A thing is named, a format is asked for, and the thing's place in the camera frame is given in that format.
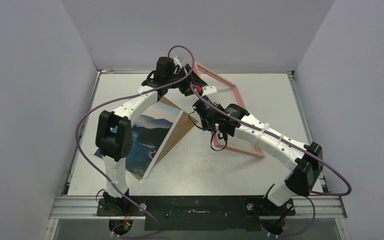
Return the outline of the pink wooden picture frame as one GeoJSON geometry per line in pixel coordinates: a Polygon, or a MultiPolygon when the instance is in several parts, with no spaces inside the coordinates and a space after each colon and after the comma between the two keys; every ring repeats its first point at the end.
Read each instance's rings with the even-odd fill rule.
{"type": "MultiPolygon", "coordinates": [[[[209,68],[203,66],[200,63],[195,63],[193,69],[194,69],[194,71],[198,77],[200,77],[200,73],[204,73],[204,74],[208,75],[209,77],[215,79],[216,81],[224,84],[225,86],[227,86],[228,88],[230,88],[232,90],[234,97],[237,101],[237,104],[231,103],[225,108],[225,110],[226,110],[225,113],[229,114],[230,118],[232,120],[239,120],[240,118],[249,115],[249,112],[244,108],[245,104],[243,102],[239,88],[234,83],[232,83],[231,81],[222,77],[218,73],[215,73],[214,71],[210,70],[209,68]]],[[[251,150],[251,149],[248,149],[245,147],[241,147],[241,146],[238,146],[238,145],[235,145],[232,143],[225,142],[225,148],[223,148],[223,149],[228,150],[228,151],[232,151],[235,153],[255,157],[258,159],[262,159],[265,157],[264,152],[258,146],[254,145],[253,147],[254,147],[254,150],[251,150]]]]}

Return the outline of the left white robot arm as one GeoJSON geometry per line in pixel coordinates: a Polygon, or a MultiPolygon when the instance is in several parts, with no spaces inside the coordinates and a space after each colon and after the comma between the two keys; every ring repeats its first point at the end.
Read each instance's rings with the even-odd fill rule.
{"type": "Polygon", "coordinates": [[[178,89],[184,96],[192,95],[190,84],[206,87],[189,64],[181,66],[179,60],[161,56],[156,68],[141,83],[135,97],[112,111],[99,114],[95,145],[103,157],[106,189],[103,207],[116,215],[124,215],[132,203],[127,200],[129,187],[126,182],[126,158],[133,145],[133,123],[149,107],[156,104],[170,89],[178,89]]]}

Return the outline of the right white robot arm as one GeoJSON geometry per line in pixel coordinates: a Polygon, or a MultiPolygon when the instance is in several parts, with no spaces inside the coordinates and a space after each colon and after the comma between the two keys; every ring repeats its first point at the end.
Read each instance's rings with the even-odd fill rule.
{"type": "Polygon", "coordinates": [[[200,117],[202,130],[210,131],[224,142],[232,137],[251,143],[288,169],[285,179],[267,191],[262,201],[266,213],[276,214],[292,197],[310,195],[323,170],[319,144],[293,140],[237,104],[222,107],[216,100],[218,92],[214,86],[191,85],[190,89],[198,97],[193,109],[200,117]]]}

